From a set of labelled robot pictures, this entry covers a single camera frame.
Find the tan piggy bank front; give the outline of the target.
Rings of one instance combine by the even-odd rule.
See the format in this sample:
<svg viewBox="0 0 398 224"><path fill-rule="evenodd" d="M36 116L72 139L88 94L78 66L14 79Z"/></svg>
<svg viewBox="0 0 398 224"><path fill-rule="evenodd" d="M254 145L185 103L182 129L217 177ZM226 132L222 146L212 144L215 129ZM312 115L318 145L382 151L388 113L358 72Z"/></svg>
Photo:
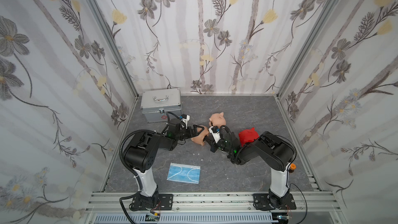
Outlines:
<svg viewBox="0 0 398 224"><path fill-rule="evenodd" d="M191 141L193 141L194 143L201 145L201 146L205 145L204 138L205 138L205 136L207 136L209 134L208 127L206 127L206 126L204 126L204 127L205 127L205 130L200 135L191 138Z"/></svg>

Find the red piggy bank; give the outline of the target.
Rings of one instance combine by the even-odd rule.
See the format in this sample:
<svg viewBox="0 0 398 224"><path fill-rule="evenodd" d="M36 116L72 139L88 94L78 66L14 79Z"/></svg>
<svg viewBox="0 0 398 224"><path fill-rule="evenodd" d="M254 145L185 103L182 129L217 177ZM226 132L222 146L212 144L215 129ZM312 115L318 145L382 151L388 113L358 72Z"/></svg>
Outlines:
<svg viewBox="0 0 398 224"><path fill-rule="evenodd" d="M245 146L248 143L252 143L257 138L259 138L259 134L255 130L255 128L243 130L238 134L238 136L241 147Z"/></svg>

